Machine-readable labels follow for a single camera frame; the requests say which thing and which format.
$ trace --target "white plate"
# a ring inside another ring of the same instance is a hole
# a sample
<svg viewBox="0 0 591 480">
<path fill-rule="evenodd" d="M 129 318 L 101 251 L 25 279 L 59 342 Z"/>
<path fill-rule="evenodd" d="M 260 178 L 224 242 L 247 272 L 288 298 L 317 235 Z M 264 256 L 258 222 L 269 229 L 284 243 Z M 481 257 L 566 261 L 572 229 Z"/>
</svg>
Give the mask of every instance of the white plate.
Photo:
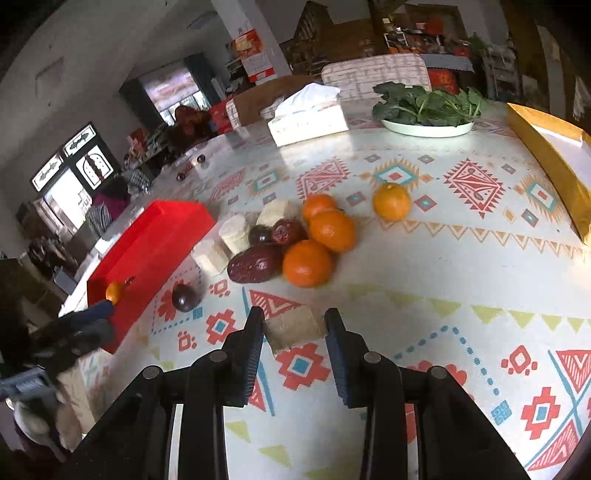
<svg viewBox="0 0 591 480">
<path fill-rule="evenodd" d="M 382 120 L 384 126 L 392 132 L 397 132 L 404 135 L 412 135 L 413 137 L 457 137 L 458 135 L 467 134 L 472 130 L 474 122 L 469 124 L 459 125 L 457 127 L 425 127 L 424 125 L 405 125 Z"/>
</svg>

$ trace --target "spinach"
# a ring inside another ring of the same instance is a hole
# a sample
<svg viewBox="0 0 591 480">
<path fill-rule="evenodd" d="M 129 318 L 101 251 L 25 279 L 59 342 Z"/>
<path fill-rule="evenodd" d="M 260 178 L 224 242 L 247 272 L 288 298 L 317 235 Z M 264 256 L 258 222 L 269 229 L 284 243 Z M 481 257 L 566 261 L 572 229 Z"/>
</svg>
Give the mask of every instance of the spinach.
<svg viewBox="0 0 591 480">
<path fill-rule="evenodd" d="M 443 90 L 426 92 L 421 86 L 385 82 L 374 87 L 384 102 L 374 105 L 375 120 L 398 124 L 457 127 L 480 117 L 486 100 L 475 88 L 451 95 Z"/>
</svg>

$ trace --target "patterned tablecloth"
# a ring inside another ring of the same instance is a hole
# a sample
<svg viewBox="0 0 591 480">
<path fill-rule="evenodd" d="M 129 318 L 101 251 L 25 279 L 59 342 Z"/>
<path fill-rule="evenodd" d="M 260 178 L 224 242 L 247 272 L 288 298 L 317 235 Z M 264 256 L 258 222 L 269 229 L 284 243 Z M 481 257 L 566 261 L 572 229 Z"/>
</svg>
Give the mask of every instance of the patterned tablecloth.
<svg viewBox="0 0 591 480">
<path fill-rule="evenodd" d="M 208 277 L 188 257 L 117 353 L 85 360 L 95 406 L 104 410 L 146 365 L 186 367 L 219 348 L 252 305 L 268 317 L 300 304 L 318 313 L 337 307 L 348 329 L 398 365 L 444 365 L 530 476 L 550 479 L 591 412 L 591 251 L 501 117 L 462 137 L 424 139 L 381 128 L 370 108 L 349 115 L 349 132 L 281 149 L 264 124 L 238 129 L 191 152 L 206 154 L 207 169 L 182 183 L 176 171 L 157 179 L 129 215 L 154 197 L 194 199 L 222 221 L 275 198 L 327 192 L 355 218 L 359 245 L 340 256 L 329 284 L 312 290 L 282 278 L 240 285 L 226 273 Z M 383 223 L 372 211 L 372 192 L 385 181 L 404 185 L 414 202 L 402 222 Z M 189 314 L 171 304 L 180 280 L 203 295 Z M 265 344 L 249 405 L 227 408 L 225 422 L 232 479 L 358 477 L 365 412 L 337 396 L 324 340 L 276 357 Z M 412 478 L 414 425 L 409 408 Z"/>
</svg>

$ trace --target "red box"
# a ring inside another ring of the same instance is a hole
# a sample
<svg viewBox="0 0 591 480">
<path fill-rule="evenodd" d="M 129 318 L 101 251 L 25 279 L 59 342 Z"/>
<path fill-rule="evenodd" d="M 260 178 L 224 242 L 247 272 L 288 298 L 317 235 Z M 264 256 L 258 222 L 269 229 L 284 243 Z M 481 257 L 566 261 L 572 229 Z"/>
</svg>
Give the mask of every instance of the red box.
<svg viewBox="0 0 591 480">
<path fill-rule="evenodd" d="M 212 116 L 213 123 L 216 124 L 217 134 L 223 135 L 231 132 L 233 130 L 232 123 L 228 118 L 228 113 L 226 112 L 226 104 L 230 101 L 232 95 L 230 95 L 225 100 L 222 100 L 217 105 L 214 105 L 209 109 L 209 113 Z"/>
<path fill-rule="evenodd" d="M 88 305 L 94 305 L 105 299 L 111 282 L 135 277 L 109 319 L 115 341 L 105 350 L 117 350 L 148 303 L 214 225 L 201 203 L 155 200 L 121 235 L 86 283 Z"/>
</svg>

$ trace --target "orange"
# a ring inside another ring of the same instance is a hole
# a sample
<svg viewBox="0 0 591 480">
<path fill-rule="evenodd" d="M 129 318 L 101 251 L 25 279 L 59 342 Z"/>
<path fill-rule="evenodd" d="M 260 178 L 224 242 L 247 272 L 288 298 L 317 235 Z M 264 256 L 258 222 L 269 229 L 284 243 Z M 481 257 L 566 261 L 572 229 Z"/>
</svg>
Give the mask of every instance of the orange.
<svg viewBox="0 0 591 480">
<path fill-rule="evenodd" d="M 325 193 L 316 193 L 310 195 L 301 206 L 301 215 L 306 221 L 310 223 L 312 217 L 320 212 L 326 210 L 334 210 L 337 208 L 335 199 Z"/>
<path fill-rule="evenodd" d="M 397 183 L 384 183 L 372 199 L 374 211 L 386 222 L 398 222 L 410 211 L 410 195 Z"/>
<path fill-rule="evenodd" d="M 123 297 L 125 291 L 125 283 L 120 281 L 114 281 L 107 287 L 105 298 L 110 300 L 113 305 L 116 305 L 118 301 Z"/>
<path fill-rule="evenodd" d="M 332 272 L 330 253 L 318 242 L 302 240 L 283 257 L 283 274 L 296 287 L 312 288 L 326 283 Z"/>
<path fill-rule="evenodd" d="M 357 242 L 353 219 L 341 210 L 327 210 L 312 217 L 310 236 L 333 252 L 351 250 Z"/>
</svg>

